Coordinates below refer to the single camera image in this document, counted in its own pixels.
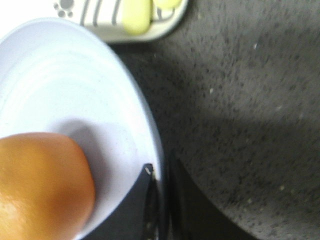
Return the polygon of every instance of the speckled granite countertop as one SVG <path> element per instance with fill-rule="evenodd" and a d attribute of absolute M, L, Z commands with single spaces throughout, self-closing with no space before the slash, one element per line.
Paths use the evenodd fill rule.
<path fill-rule="evenodd" d="M 263 240 L 320 238 L 320 1 L 190 0 L 167 37 L 116 46 L 220 210 Z"/>

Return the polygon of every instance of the white bowl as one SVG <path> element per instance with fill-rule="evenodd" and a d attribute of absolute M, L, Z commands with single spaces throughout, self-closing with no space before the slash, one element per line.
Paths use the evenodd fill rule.
<path fill-rule="evenodd" d="M 96 203 L 77 240 L 112 213 L 145 163 L 155 169 L 164 220 L 159 134 L 137 83 L 107 45 L 69 21 L 33 20 L 0 42 L 0 69 L 0 137 L 61 133 L 87 155 Z"/>

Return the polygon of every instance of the orange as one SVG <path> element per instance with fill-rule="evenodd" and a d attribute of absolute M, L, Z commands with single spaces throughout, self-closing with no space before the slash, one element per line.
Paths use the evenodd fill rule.
<path fill-rule="evenodd" d="M 94 202 L 90 168 L 75 141 L 44 132 L 0 139 L 0 240 L 72 240 Z"/>

